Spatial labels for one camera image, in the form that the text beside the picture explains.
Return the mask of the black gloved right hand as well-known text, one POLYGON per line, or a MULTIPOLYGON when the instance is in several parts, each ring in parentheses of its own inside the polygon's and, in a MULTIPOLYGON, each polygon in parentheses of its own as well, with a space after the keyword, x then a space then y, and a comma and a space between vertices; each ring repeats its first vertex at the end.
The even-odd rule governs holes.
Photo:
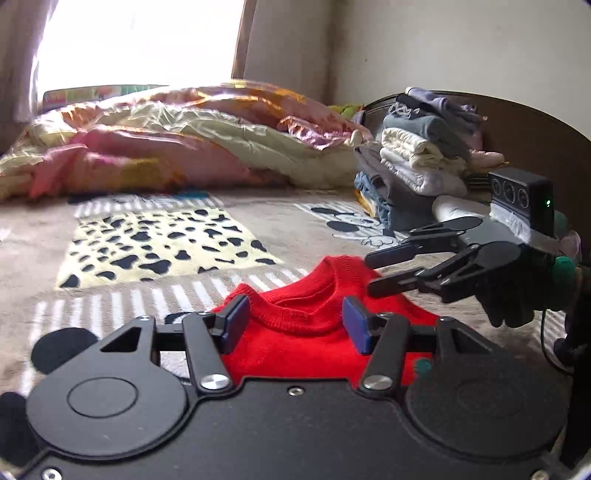
POLYGON ((491 274, 477 289, 476 298, 495 328, 520 328, 542 310, 564 310, 576 298, 576 263, 527 247, 517 261, 491 274))

